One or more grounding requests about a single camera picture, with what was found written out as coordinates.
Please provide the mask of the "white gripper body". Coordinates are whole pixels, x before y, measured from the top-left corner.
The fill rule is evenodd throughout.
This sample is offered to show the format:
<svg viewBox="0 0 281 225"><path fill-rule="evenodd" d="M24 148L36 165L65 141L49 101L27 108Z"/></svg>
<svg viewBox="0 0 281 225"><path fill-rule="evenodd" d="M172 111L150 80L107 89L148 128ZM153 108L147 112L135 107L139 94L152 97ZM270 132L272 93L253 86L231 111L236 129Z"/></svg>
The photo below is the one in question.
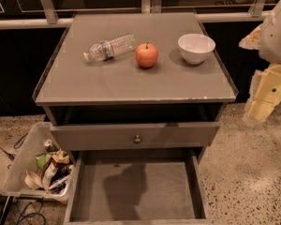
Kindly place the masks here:
<svg viewBox="0 0 281 225"><path fill-rule="evenodd" d="M261 25L259 56L270 63L281 65L281 0Z"/></svg>

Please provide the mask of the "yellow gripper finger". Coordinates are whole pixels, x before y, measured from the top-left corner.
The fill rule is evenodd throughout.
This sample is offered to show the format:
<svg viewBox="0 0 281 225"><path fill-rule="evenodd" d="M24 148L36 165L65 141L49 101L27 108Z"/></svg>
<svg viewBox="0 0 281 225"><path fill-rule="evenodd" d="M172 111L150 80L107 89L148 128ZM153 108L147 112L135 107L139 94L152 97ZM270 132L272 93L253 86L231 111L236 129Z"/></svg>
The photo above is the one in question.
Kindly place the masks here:
<svg viewBox="0 0 281 225"><path fill-rule="evenodd" d="M251 31L239 42L239 47L247 50L258 50L260 29L261 25L258 25L253 31Z"/></svg>
<svg viewBox="0 0 281 225"><path fill-rule="evenodd" d="M281 65L256 70L250 84L243 120L250 126L265 122L281 102Z"/></svg>

